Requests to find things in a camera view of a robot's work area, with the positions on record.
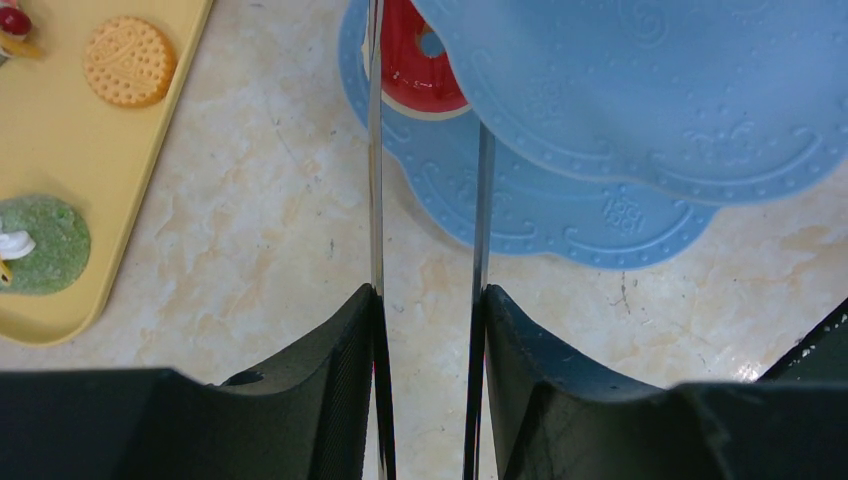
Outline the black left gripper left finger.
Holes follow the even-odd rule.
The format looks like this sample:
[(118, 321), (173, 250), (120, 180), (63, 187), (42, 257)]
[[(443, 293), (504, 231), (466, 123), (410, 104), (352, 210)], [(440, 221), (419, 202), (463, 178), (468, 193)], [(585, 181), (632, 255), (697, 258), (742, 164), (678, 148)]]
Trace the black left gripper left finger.
[(383, 303), (328, 320), (225, 382), (171, 368), (5, 372), (5, 479), (359, 479), (367, 423), (397, 475)]

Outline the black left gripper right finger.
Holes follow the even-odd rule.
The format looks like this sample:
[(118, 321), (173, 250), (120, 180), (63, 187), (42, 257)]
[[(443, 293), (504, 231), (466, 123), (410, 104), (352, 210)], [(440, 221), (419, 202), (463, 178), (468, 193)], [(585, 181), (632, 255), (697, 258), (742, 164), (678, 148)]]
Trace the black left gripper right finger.
[(534, 322), (499, 286), (482, 299), (502, 479), (843, 479), (847, 308), (753, 382), (663, 389)]

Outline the metal food tongs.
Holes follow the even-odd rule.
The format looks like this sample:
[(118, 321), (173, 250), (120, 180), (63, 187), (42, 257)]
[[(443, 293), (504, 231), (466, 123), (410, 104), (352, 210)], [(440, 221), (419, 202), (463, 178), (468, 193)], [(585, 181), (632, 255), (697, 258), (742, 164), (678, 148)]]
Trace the metal food tongs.
[[(372, 327), (374, 397), (378, 426), (378, 477), (397, 477), (390, 354), (384, 306), (384, 221), (382, 162), (382, 27), (384, 1), (371, 1), (366, 17), (370, 285), (376, 295)], [(482, 300), (488, 285), (495, 170), (495, 138), (485, 124), (479, 129), (473, 248), (472, 300), (462, 477), (480, 475), (480, 433), (485, 373), (486, 324)]]

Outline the red frosted donut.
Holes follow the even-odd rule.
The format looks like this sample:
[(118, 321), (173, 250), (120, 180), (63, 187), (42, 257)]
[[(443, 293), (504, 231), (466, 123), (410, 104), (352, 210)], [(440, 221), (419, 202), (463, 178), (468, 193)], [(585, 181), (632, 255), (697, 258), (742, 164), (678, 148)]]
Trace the red frosted donut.
[(411, 1), (368, 1), (361, 52), (371, 75), (371, 46), (380, 53), (382, 101), (416, 120), (436, 122), (471, 110), (440, 37)]

